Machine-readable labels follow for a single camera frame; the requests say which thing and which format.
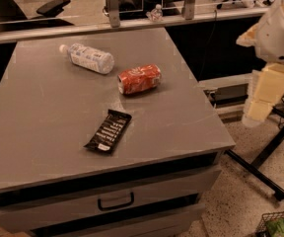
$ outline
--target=clear water bottle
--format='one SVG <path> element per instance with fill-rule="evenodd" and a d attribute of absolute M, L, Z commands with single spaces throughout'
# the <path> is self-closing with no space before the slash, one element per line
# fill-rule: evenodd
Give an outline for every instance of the clear water bottle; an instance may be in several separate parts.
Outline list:
<path fill-rule="evenodd" d="M 74 43 L 70 47 L 66 44 L 60 46 L 60 52 L 66 54 L 73 64 L 96 71 L 100 74 L 108 74 L 114 66 L 113 56 L 109 52 L 98 50 L 80 43 Z"/>
<path fill-rule="evenodd" d="M 163 18 L 162 5 L 157 4 L 151 12 L 147 12 L 146 16 L 153 22 L 161 21 Z"/>

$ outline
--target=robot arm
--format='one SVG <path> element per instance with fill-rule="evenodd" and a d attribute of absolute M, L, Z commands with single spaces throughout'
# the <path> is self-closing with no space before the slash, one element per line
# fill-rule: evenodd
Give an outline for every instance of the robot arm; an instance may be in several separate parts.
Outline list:
<path fill-rule="evenodd" d="M 253 127 L 265 121 L 284 95 L 284 0 L 276 0 L 237 44 L 254 46 L 256 56 L 268 62 L 260 72 L 252 71 L 248 84 L 243 123 Z"/>

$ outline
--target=gray tabletop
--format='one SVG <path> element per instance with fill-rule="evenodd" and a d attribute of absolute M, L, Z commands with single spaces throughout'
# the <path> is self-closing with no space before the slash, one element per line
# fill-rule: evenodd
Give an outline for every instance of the gray tabletop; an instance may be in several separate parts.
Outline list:
<path fill-rule="evenodd" d="M 59 52 L 80 42 L 109 51 L 101 75 Z M 157 64 L 162 84 L 125 97 L 117 74 Z M 84 145 L 107 110 L 132 115 L 111 155 Z M 234 141 L 165 29 L 19 42 L 0 84 L 0 192 L 229 148 Z"/>

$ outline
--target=drawer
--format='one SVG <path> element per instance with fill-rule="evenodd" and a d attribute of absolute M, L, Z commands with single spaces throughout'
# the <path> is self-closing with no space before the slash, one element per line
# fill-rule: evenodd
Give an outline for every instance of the drawer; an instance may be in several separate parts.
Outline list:
<path fill-rule="evenodd" d="M 12 204 L 0 207 L 0 226 L 15 233 L 171 198 L 201 194 L 211 189 L 220 172 L 220 167 L 216 165 Z"/>
<path fill-rule="evenodd" d="M 201 218 L 204 204 L 196 203 L 195 196 L 132 208 L 122 213 L 91 217 L 78 224 L 60 224 L 39 229 L 42 237 L 161 237 L 187 231 L 191 223 Z"/>

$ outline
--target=floor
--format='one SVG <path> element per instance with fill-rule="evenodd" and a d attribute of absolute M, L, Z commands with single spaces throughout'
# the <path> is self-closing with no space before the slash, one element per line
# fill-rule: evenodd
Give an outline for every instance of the floor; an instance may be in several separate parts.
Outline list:
<path fill-rule="evenodd" d="M 16 1 L 28 15 L 33 16 L 33 8 L 48 0 Z M 74 1 L 77 2 L 68 5 L 61 17 L 68 17 L 76 25 L 107 21 L 102 13 L 105 0 Z M 197 0 L 196 13 L 214 10 L 215 5 L 213 0 Z M 229 3 L 223 9 L 235 7 L 243 5 L 241 2 L 235 5 Z M 281 122 L 280 117 L 273 115 L 258 127 L 246 128 L 241 123 L 241 112 L 230 113 L 230 117 L 220 117 L 237 143 L 234 151 L 249 162 L 278 132 Z M 178 237 L 251 237 L 254 236 L 264 213 L 284 211 L 284 200 L 277 201 L 273 197 L 273 190 L 245 171 L 229 156 L 222 156 L 221 167 L 222 173 L 213 189 L 202 197 L 206 204 L 202 219 L 193 222 L 189 231 Z M 284 189 L 284 141 L 259 170 Z M 0 236 L 3 235 L 5 231 L 0 229 Z"/>

